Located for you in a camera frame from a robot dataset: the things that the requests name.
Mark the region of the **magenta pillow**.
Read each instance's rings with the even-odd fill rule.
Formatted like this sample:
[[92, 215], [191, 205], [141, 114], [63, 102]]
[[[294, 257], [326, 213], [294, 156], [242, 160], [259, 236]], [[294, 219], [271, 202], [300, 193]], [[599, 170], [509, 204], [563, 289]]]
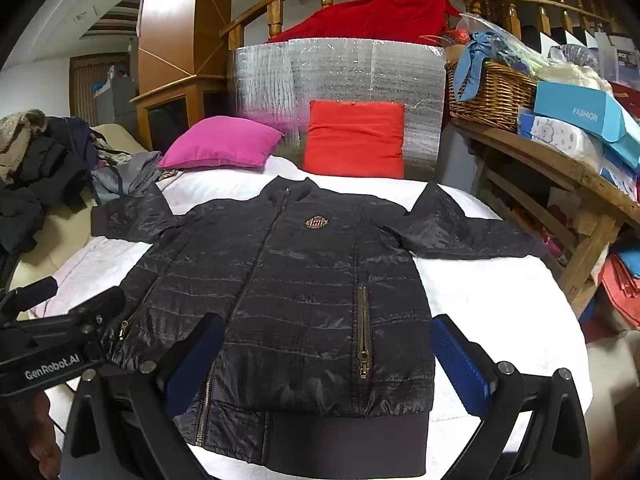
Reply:
[[166, 170], [262, 168], [281, 139], [279, 130], [254, 120], [209, 117], [179, 136], [158, 166]]

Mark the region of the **pile of dark clothes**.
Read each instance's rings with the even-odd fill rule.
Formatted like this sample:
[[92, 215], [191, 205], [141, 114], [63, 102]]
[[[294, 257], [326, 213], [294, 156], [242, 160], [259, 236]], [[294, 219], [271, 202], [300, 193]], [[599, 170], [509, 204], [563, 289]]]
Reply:
[[84, 209], [81, 193], [98, 163], [93, 130], [78, 117], [26, 110], [1, 118], [1, 255], [35, 246], [50, 209]]

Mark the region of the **red pillow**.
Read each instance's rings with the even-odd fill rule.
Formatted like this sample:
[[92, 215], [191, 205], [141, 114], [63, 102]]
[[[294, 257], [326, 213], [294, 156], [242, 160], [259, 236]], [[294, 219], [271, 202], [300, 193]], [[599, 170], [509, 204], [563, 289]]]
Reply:
[[303, 170], [335, 177], [405, 175], [405, 107], [393, 102], [309, 103]]

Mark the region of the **wooden cabinet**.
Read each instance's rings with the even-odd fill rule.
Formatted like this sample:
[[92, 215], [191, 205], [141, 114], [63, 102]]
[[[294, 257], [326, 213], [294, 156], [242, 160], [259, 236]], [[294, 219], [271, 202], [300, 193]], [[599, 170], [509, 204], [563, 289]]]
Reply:
[[160, 118], [178, 113], [181, 132], [229, 113], [229, 50], [220, 32], [230, 24], [231, 0], [141, 0], [138, 24], [141, 143], [163, 150], [178, 136]]

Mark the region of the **silver foil insulation panel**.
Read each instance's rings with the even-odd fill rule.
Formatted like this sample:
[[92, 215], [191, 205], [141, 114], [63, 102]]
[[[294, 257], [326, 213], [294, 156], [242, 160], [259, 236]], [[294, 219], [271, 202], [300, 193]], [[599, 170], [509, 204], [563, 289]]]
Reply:
[[303, 162], [309, 103], [393, 102], [405, 109], [406, 177], [435, 177], [446, 104], [441, 47], [373, 39], [309, 38], [233, 51], [231, 109], [282, 133], [276, 154]]

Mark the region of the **wicker basket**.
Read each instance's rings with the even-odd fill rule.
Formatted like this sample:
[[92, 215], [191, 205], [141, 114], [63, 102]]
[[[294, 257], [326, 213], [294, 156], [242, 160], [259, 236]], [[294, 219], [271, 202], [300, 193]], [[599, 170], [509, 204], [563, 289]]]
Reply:
[[477, 95], [471, 101], [457, 101], [454, 97], [456, 67], [456, 63], [446, 64], [450, 116], [516, 133], [520, 110], [534, 107], [537, 81], [508, 66], [486, 61]]

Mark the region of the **grey folded garment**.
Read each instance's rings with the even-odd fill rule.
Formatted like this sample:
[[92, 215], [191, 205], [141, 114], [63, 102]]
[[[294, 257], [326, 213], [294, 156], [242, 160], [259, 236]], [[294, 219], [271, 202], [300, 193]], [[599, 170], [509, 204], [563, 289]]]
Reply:
[[140, 197], [160, 178], [160, 152], [131, 156], [128, 162], [91, 171], [93, 195], [99, 206], [124, 197]]

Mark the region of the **blue cloth in basket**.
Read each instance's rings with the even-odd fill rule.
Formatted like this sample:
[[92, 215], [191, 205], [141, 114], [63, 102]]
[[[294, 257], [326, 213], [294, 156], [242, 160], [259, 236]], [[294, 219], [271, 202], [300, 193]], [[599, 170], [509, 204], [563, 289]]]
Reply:
[[503, 47], [503, 38], [496, 32], [473, 32], [458, 59], [454, 70], [454, 98], [457, 102], [468, 102], [477, 96], [484, 63], [496, 60]]

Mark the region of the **white patterned package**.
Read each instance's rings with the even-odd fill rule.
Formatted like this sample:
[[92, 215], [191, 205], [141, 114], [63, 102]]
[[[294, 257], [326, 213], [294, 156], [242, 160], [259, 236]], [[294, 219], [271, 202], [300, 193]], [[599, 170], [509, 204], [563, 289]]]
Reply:
[[594, 171], [600, 170], [603, 159], [601, 141], [567, 122], [538, 116], [523, 108], [518, 113], [518, 135], [554, 148]]

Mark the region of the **red blanket on railing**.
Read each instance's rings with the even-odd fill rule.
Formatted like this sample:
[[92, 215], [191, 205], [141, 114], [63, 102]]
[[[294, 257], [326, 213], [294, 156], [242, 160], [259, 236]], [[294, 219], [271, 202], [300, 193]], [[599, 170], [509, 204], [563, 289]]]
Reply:
[[269, 39], [374, 39], [434, 46], [449, 18], [460, 12], [449, 0], [350, 0], [327, 6]]

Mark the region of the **blue fashion box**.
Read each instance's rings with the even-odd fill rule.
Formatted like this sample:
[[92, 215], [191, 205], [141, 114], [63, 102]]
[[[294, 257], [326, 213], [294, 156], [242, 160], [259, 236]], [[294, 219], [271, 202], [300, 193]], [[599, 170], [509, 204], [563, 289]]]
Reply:
[[638, 122], [605, 91], [540, 80], [534, 112], [597, 136], [631, 169], [639, 170]]

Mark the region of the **wooden side table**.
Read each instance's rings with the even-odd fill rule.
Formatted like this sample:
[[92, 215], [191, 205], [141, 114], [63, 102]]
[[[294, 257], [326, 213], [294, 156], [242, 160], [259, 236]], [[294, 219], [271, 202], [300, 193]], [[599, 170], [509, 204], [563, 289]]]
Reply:
[[639, 229], [639, 204], [597, 171], [515, 133], [454, 119], [480, 156], [473, 193], [548, 242], [544, 262], [576, 315], [597, 292], [597, 273], [620, 234]]

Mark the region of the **black quilted jacket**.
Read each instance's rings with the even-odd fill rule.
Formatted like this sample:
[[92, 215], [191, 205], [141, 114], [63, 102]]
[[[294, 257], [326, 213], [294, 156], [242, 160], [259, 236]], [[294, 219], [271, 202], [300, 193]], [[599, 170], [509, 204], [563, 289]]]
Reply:
[[436, 184], [411, 209], [275, 178], [174, 214], [160, 191], [96, 208], [96, 236], [148, 251], [104, 334], [133, 368], [203, 315], [224, 344], [176, 424], [186, 442], [293, 476], [424, 474], [435, 359], [416, 258], [540, 256], [519, 226], [468, 217]]

